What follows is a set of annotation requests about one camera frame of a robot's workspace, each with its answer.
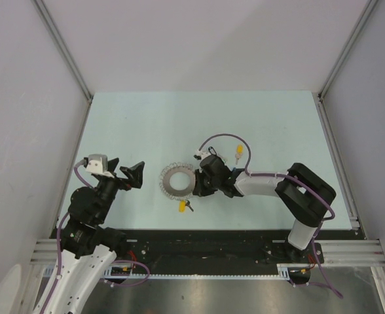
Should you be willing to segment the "metal disc with keyrings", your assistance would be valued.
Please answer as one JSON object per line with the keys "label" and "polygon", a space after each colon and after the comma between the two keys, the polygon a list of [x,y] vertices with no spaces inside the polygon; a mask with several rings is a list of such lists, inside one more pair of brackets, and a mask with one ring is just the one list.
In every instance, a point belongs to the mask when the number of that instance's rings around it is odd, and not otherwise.
{"label": "metal disc with keyrings", "polygon": [[170,200],[187,200],[195,188],[194,166],[187,163],[172,163],[160,173],[159,186]]}

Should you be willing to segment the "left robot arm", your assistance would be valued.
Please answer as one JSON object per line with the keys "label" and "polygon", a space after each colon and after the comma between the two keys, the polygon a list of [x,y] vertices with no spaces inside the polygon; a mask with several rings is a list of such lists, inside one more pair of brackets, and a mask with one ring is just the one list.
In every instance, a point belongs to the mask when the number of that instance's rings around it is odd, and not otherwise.
{"label": "left robot arm", "polygon": [[80,167],[98,183],[92,186],[83,180],[70,197],[56,229],[54,272],[34,313],[81,313],[104,271],[123,260],[130,249],[124,232],[102,224],[118,192],[142,187],[145,162],[124,167],[118,158],[91,154],[74,165],[78,178]]}

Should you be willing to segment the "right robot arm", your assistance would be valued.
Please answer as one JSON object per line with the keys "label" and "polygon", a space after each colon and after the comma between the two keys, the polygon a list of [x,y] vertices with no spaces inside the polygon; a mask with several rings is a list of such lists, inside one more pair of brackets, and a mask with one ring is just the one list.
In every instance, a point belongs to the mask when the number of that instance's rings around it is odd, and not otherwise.
{"label": "right robot arm", "polygon": [[222,192],[228,198],[272,196],[280,198],[295,217],[285,241],[286,257],[301,262],[308,256],[308,247],[323,222],[337,193],[334,188],[302,163],[294,163],[286,174],[251,173],[246,168],[229,169],[218,155],[195,156],[200,161],[194,172],[194,196],[206,197]]}

